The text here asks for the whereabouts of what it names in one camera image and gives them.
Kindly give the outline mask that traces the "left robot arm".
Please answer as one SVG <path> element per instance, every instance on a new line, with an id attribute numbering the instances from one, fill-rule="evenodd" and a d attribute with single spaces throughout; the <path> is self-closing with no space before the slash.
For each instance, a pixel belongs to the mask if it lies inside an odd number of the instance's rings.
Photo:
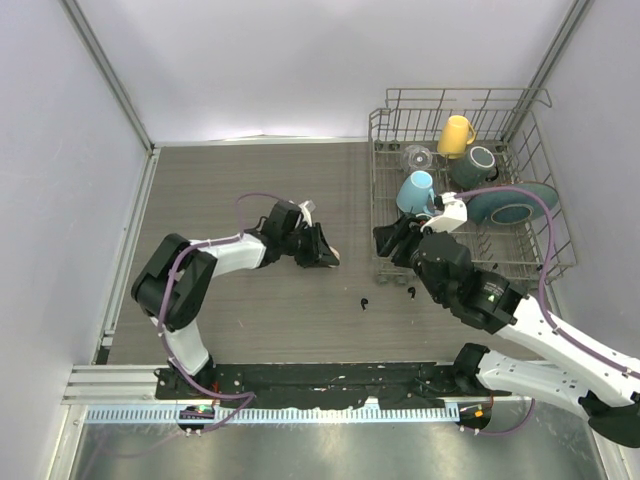
<path id="1" fill-rule="evenodd" d="M 179 388 L 200 399 L 215 381 L 216 364 L 204 347 L 197 316 L 211 281 L 239 270 L 264 268 L 289 256 L 301 268 L 334 268 L 340 254 L 312 220 L 314 204 L 279 200 L 257 225 L 213 240 L 167 235 L 131 287 L 131 297 L 161 329 Z"/>

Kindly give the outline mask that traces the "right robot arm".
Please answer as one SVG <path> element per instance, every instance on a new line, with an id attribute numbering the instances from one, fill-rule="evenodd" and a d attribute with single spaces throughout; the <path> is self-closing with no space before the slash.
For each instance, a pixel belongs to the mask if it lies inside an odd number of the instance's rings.
<path id="1" fill-rule="evenodd" d="M 378 256 L 411 269 L 432 300 L 463 324 L 517 343 L 550 361 L 527 366 L 468 344 L 451 371 L 457 391 L 481 388 L 529 396 L 586 420 L 619 445 L 639 445 L 639 361 L 557 317 L 520 285 L 476 267 L 470 250 L 420 218 L 373 230 Z"/>

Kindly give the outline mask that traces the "cream earbud charging case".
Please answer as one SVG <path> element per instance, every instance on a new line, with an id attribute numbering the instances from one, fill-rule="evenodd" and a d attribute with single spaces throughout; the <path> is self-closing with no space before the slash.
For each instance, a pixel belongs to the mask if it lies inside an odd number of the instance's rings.
<path id="1" fill-rule="evenodd" d="M 332 268 L 335 268 L 335 267 L 340 265 L 340 253 L 333 247 L 330 247 L 330 250 L 331 250 L 331 252 L 332 252 L 332 254 L 335 257 L 335 260 L 337 262 L 335 265 L 332 265 Z"/>

